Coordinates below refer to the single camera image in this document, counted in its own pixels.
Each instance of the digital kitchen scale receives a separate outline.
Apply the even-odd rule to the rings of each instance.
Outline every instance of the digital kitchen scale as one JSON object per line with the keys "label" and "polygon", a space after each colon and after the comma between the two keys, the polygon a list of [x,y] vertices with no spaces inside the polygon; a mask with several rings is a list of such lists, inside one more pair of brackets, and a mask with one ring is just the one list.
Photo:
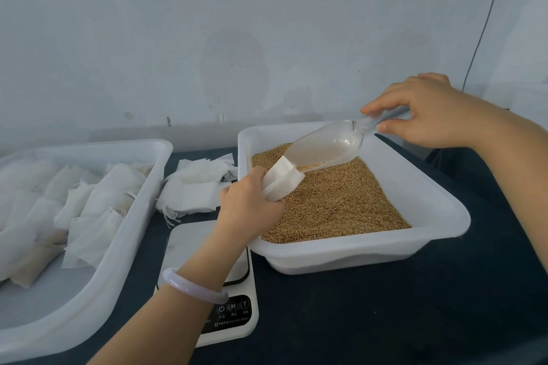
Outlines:
{"label": "digital kitchen scale", "polygon": [[[162,272],[170,267],[178,269],[185,264],[213,230],[215,223],[180,224],[171,231],[154,292],[165,284]],[[213,306],[196,347],[243,338],[255,329],[259,309],[251,254],[247,247],[226,278],[223,291],[228,293],[229,300],[223,305]]]}

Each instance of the dark table surface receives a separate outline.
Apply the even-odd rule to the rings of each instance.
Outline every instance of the dark table surface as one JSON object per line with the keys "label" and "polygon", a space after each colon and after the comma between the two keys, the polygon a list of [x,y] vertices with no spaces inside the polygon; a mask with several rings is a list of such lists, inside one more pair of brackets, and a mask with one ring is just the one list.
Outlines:
{"label": "dark table surface", "polygon": [[[392,263],[285,276],[253,254],[259,322],[248,337],[196,349],[191,363],[548,363],[548,277],[511,212],[383,138],[458,198],[472,224]],[[176,153],[214,159],[237,149]],[[216,219],[184,216],[183,222]],[[152,296],[169,229],[156,213],[107,322],[79,346],[25,364],[86,363]]]}

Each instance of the white plastic tray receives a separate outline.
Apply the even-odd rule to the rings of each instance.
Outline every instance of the white plastic tray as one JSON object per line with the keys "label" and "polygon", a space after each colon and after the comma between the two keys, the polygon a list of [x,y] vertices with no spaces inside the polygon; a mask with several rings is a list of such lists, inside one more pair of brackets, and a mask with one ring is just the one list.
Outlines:
{"label": "white plastic tray", "polygon": [[108,163],[154,162],[97,270],[61,270],[61,255],[29,290],[12,283],[0,287],[0,363],[65,351],[105,323],[154,212],[172,150],[165,140],[108,141],[43,147],[0,159],[0,167],[21,157],[35,157],[95,173],[103,173]]}
{"label": "white plastic tray", "polygon": [[[250,170],[254,154],[295,141],[326,124],[255,126],[241,131],[238,179]],[[301,274],[404,259],[430,240],[457,237],[468,230],[470,215],[464,205],[382,140],[366,137],[359,157],[412,228],[291,244],[272,244],[257,238],[250,249],[282,273]]]}

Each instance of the left hand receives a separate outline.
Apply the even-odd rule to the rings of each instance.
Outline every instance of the left hand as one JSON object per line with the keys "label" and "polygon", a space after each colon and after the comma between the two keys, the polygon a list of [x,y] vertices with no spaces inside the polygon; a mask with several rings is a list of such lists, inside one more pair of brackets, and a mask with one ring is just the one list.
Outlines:
{"label": "left hand", "polygon": [[267,170],[254,167],[241,181],[220,192],[221,211],[217,226],[246,246],[274,225],[285,209],[285,201],[268,202],[261,189]]}

